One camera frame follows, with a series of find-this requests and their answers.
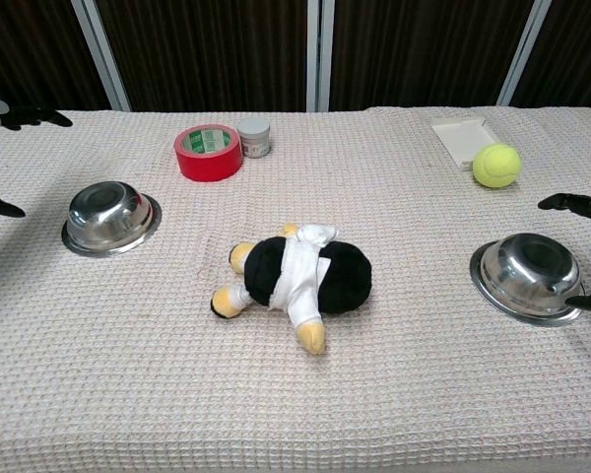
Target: tape label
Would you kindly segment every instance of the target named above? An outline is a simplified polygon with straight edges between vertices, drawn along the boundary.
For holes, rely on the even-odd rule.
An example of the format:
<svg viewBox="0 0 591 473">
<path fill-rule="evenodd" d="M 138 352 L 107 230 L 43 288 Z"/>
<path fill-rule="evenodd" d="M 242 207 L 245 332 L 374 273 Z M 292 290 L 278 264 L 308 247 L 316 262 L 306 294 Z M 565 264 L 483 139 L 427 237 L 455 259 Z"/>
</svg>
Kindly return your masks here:
<svg viewBox="0 0 591 473">
<path fill-rule="evenodd" d="M 231 141 L 229 133 L 223 130 L 206 128 L 190 133 L 181 143 L 186 150 L 198 154 L 217 153 L 226 148 Z"/>
</svg>

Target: white vertical pole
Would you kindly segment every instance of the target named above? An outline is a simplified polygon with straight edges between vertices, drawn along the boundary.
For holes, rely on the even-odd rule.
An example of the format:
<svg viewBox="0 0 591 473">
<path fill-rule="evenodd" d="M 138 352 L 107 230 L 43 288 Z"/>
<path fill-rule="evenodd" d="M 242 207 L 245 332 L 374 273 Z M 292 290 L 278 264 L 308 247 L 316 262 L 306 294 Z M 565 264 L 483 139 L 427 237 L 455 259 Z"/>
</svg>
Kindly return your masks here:
<svg viewBox="0 0 591 473">
<path fill-rule="evenodd" d="M 320 32 L 318 111 L 328 111 L 331 97 L 331 59 L 333 56 L 333 26 L 335 0 L 322 0 L 322 28 Z"/>
<path fill-rule="evenodd" d="M 521 34 L 519 45 L 512 57 L 510 69 L 505 76 L 503 86 L 501 86 L 501 92 L 496 101 L 497 105 L 510 105 L 514 91 L 516 91 L 516 86 L 519 84 L 525 65 L 530 57 L 530 52 L 532 52 L 536 38 L 539 35 L 539 31 L 541 30 L 541 26 L 543 25 L 543 21 L 545 20 L 551 5 L 552 0 L 534 0 L 528 21 Z"/>
<path fill-rule="evenodd" d="M 308 0 L 306 7 L 306 111 L 317 111 L 318 64 L 319 0 Z"/>
<path fill-rule="evenodd" d="M 71 0 L 71 2 L 111 108 L 131 111 L 95 0 Z"/>
</svg>

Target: red tape roll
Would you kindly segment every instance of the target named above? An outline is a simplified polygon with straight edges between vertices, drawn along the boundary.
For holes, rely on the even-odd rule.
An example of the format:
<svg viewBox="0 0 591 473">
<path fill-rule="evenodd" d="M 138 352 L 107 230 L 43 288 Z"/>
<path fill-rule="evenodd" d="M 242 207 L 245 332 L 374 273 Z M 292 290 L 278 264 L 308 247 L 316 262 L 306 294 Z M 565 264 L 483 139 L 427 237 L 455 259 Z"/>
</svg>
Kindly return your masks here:
<svg viewBox="0 0 591 473">
<path fill-rule="evenodd" d="M 175 138 L 181 173 L 192 180 L 214 182 L 230 177 L 243 164 L 238 133 L 224 125 L 200 125 Z"/>
</svg>

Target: black plush body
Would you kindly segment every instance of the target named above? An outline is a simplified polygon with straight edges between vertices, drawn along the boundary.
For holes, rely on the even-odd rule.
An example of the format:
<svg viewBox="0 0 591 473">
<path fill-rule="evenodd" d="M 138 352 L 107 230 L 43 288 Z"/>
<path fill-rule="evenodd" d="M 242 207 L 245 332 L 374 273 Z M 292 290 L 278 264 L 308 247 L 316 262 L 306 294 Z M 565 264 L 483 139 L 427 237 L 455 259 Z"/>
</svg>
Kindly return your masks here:
<svg viewBox="0 0 591 473">
<path fill-rule="evenodd" d="M 274 236 L 257 243 L 245 260 L 245 289 L 259 304 L 269 305 L 269 298 L 280 278 L 285 238 Z M 372 287 L 372 267 L 354 245 L 331 241 L 319 256 L 331 260 L 317 293 L 319 311 L 342 313 L 365 302 Z"/>
</svg>

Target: jar lid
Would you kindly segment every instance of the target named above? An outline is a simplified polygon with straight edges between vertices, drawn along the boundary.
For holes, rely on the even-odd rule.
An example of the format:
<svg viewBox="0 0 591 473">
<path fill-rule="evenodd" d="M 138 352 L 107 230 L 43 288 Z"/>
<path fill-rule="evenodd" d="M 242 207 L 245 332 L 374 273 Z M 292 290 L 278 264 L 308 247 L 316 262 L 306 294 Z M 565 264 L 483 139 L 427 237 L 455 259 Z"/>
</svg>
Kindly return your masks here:
<svg viewBox="0 0 591 473">
<path fill-rule="evenodd" d="M 262 138 L 269 133 L 269 121 L 255 116 L 245 118 L 238 123 L 237 131 L 240 136 L 250 140 Z"/>
</svg>

